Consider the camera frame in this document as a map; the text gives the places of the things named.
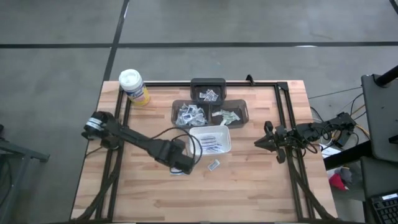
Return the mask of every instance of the wooden table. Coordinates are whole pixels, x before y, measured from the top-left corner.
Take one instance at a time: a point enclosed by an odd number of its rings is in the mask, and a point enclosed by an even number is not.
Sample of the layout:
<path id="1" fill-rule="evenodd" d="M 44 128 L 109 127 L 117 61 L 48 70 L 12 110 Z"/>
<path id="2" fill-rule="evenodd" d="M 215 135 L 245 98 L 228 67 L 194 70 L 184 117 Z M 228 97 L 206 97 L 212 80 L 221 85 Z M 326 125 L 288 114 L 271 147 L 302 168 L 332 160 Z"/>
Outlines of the wooden table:
<path id="1" fill-rule="evenodd" d="M 313 122 L 303 81 L 288 83 L 296 123 Z M 118 88 L 118 82 L 104 83 L 98 111 L 114 112 Z M 128 123 L 131 129 L 154 136 L 172 126 L 172 102 L 189 100 L 190 90 L 186 87 L 150 87 L 149 93 L 150 103 L 145 107 L 131 108 Z M 265 135 L 263 126 L 266 120 L 272 121 L 274 126 L 280 124 L 274 90 L 269 87 L 228 87 L 227 93 L 227 100 L 246 101 L 250 120 L 243 128 L 230 130 L 232 150 L 229 153 L 203 157 L 190 175 L 170 175 L 169 168 L 155 162 L 146 151 L 126 144 L 114 222 L 296 220 L 287 163 L 279 164 L 275 153 L 253 144 Z M 171 139 L 178 134 L 178 130 L 173 130 L 161 138 Z M 99 143 L 91 142 L 88 152 L 96 149 Z M 85 159 L 72 218 L 78 217 L 98 193 L 105 155 L 106 150 L 100 150 Z M 211 172 L 207 166 L 214 159 L 218 159 L 221 165 Z M 320 152 L 307 152 L 304 161 L 311 190 L 336 217 L 322 155 Z M 300 198 L 305 210 L 303 194 Z"/>

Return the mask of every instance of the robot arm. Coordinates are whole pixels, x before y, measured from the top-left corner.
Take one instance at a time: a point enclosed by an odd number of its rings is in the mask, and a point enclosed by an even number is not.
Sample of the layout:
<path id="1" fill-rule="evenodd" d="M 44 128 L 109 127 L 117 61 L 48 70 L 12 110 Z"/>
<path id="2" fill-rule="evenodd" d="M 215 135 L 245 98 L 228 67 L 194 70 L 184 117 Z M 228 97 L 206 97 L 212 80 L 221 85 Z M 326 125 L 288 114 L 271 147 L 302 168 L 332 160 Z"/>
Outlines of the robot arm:
<path id="1" fill-rule="evenodd" d="M 266 121 L 264 131 L 266 135 L 254 142 L 254 145 L 271 152 L 277 151 L 279 163 L 285 161 L 285 152 L 280 147 L 290 146 L 293 148 L 306 148 L 310 142 L 319 140 L 325 134 L 332 131 L 341 131 L 340 136 L 345 132 L 352 132 L 355 128 L 355 121 L 348 113 L 340 113 L 336 118 L 322 123 L 298 124 L 291 131 L 281 125 L 275 128 L 270 121 Z"/>
<path id="2" fill-rule="evenodd" d="M 109 112 L 94 112 L 84 130 L 85 132 L 81 134 L 83 137 L 100 138 L 101 146 L 107 149 L 117 149 L 120 140 L 124 140 L 147 151 L 148 155 L 167 167 L 175 167 L 185 174 L 190 174 L 193 169 L 193 159 L 182 154 L 185 148 L 183 141 L 149 138 L 127 126 L 122 126 Z"/>

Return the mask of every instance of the yellow label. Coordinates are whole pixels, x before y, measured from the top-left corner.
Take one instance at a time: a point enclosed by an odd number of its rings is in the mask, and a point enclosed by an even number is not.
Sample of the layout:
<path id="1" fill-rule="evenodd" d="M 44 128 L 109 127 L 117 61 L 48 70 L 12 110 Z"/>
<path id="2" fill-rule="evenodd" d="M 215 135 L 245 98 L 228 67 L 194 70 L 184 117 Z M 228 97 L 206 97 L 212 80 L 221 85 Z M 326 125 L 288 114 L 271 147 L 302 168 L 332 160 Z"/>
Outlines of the yellow label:
<path id="1" fill-rule="evenodd" d="M 138 96 L 138 97 L 129 96 L 129 98 L 134 106 L 144 106 L 150 100 L 150 96 L 149 96 L 147 87 L 144 85 L 142 88 L 143 88 L 143 90 L 142 90 L 141 96 Z"/>

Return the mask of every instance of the disinfecting wipes container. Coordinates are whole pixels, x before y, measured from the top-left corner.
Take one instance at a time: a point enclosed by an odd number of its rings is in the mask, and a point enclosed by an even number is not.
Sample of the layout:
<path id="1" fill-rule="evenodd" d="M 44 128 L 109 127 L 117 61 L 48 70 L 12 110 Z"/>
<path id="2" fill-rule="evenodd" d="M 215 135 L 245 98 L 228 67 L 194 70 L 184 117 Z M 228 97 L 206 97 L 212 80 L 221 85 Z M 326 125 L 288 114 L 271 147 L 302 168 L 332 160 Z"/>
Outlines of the disinfecting wipes container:
<path id="1" fill-rule="evenodd" d="M 134 105 L 144 106 L 149 102 L 148 90 L 138 71 L 127 69 L 121 72 L 119 83 Z"/>

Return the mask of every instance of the white tray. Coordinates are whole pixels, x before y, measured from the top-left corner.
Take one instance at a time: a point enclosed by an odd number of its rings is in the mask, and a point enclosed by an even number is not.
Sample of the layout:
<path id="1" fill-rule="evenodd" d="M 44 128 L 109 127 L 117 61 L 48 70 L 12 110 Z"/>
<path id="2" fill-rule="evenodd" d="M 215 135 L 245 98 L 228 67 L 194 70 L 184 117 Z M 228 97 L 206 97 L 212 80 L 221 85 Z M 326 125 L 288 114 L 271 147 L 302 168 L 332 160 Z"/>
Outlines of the white tray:
<path id="1" fill-rule="evenodd" d="M 221 144 L 222 147 L 220 152 L 214 151 L 203 151 L 202 155 L 213 155 L 213 154 L 222 154 L 229 152 L 231 150 L 231 136 L 229 135 L 229 129 L 227 126 L 206 126 L 206 127 L 197 127 L 191 128 L 189 130 L 189 134 L 195 136 L 198 140 L 204 136 L 214 136 L 216 138 L 217 143 Z M 196 147 L 195 155 L 200 155 L 200 146 L 199 143 L 194 139 L 194 144 Z M 193 154 L 193 144 L 190 140 L 190 151 Z"/>

